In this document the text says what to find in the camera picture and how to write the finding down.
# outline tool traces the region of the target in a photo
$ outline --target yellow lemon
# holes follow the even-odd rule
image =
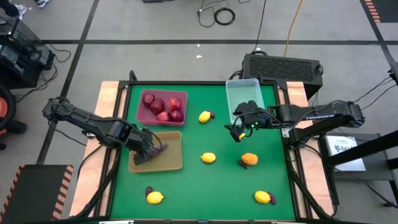
[[[207,122],[211,117],[211,113],[209,111],[204,111],[199,115],[199,121],[201,123]]]
[[[151,192],[147,196],[148,203],[156,204],[163,200],[163,195],[160,192]]]
[[[212,163],[216,160],[216,155],[214,155],[211,152],[206,152],[203,155],[201,155],[200,159],[202,159],[203,162]]]
[[[267,192],[263,192],[262,190],[256,191],[256,193],[254,194],[254,198],[258,203],[268,203],[269,201],[271,201],[271,197],[269,196],[269,194]]]
[[[250,166],[254,166],[259,162],[259,158],[253,153],[245,153],[242,155],[242,161]]]

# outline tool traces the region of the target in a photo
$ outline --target lemon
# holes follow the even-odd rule
[[[211,113],[209,111],[204,111],[199,115],[199,121],[201,123],[207,122],[211,117]]]
[[[254,194],[254,198],[258,203],[268,203],[269,201],[271,201],[271,197],[269,196],[269,194],[262,190],[256,191],[256,193]]]
[[[200,158],[203,160],[203,162],[212,163],[216,160],[216,155],[214,155],[211,152],[206,152],[203,155],[201,155]]]
[[[160,203],[163,200],[163,195],[160,192],[151,192],[147,196],[147,201],[150,204]]]

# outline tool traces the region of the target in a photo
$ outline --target white paper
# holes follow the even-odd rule
[[[331,156],[349,150],[356,146],[356,141],[351,137],[344,136],[326,136],[328,149]],[[362,159],[346,162],[336,166],[341,171],[366,171]]]

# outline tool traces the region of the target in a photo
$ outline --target gray floor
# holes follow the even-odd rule
[[[93,4],[93,0],[52,0],[45,9],[38,9],[32,0],[14,2],[28,5],[24,22],[41,39],[47,40],[79,40]],[[236,13],[235,22],[226,27],[216,24],[209,29],[198,24],[200,2],[178,0],[143,4],[141,0],[99,0],[87,39],[253,40],[257,37],[262,1],[238,4],[238,0],[229,0],[230,8]],[[298,3],[299,0],[268,0],[260,38],[285,40]],[[201,18],[203,23],[211,22],[211,15],[207,12]],[[385,40],[398,40],[398,24],[378,24],[378,28]],[[304,1],[291,39],[377,40],[359,0]],[[56,47],[71,50],[74,54],[77,45]],[[93,111],[101,82],[127,80],[132,69],[139,80],[226,80],[240,69],[244,54],[252,51],[253,47],[252,44],[86,44],[67,97],[76,106]],[[284,45],[258,47],[269,55],[283,56]],[[398,46],[389,46],[389,50],[394,58],[398,58]],[[66,56],[56,53],[60,58]],[[321,61],[325,73],[319,104],[335,99],[355,100],[387,77],[389,70],[378,45],[290,45],[287,56]],[[48,129],[41,109],[47,98],[60,94],[71,62],[72,59],[57,63],[58,78],[46,90],[35,92],[18,104],[17,119],[26,122],[29,128],[23,136],[7,135],[2,139],[8,147],[0,152],[0,198],[5,198],[17,166],[36,162]],[[372,102],[388,86],[375,90],[359,104],[364,106]],[[367,120],[361,128],[344,131],[386,134],[396,130],[398,103],[394,96],[397,93],[398,89],[391,89],[364,110]],[[80,130],[72,125],[60,123],[57,128],[84,141]],[[83,146],[55,133],[45,163],[78,167],[83,153]],[[388,153],[391,157],[398,156],[397,150]],[[67,208],[73,198],[75,179],[67,198]],[[387,182],[372,182],[371,185],[393,200]],[[397,210],[382,207],[381,200],[363,184],[339,180],[337,187],[341,199],[337,214],[340,220],[396,223]]]

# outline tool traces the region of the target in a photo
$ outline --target wooden table edge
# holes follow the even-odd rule
[[[116,95],[118,93],[119,82],[102,82],[101,89],[99,91],[98,100],[96,104],[95,114],[99,116],[112,116],[114,105],[116,103]],[[290,104],[298,106],[308,106],[307,97],[304,91],[304,85],[302,82],[288,82],[288,94]],[[118,118],[123,115],[123,108],[125,104],[127,91],[124,90],[121,95],[121,101],[119,105]],[[279,98],[281,103],[284,102],[283,91],[279,91]],[[311,121],[301,122],[298,127],[305,128],[312,125]],[[309,145],[318,149],[317,142],[311,140],[308,142]],[[96,139],[90,139],[87,142],[85,151],[85,157],[99,146]],[[300,155],[303,162],[303,169],[307,187],[321,207],[327,212],[327,214],[333,213],[333,207],[331,204],[330,193],[328,190],[325,173],[323,171],[322,160],[313,152],[302,149]],[[100,149],[96,154],[92,155],[92,158],[86,161],[86,164],[82,167],[80,172],[80,178],[76,185],[75,194],[73,197],[72,207],[70,210],[70,216],[79,213],[90,198],[95,193],[100,182],[101,171],[103,167],[103,161],[105,157],[105,147]],[[300,216],[305,218],[305,206],[303,202],[303,195],[296,186],[298,209]],[[103,200],[99,211],[100,215],[105,215],[106,205],[108,202],[109,186],[103,194]]]

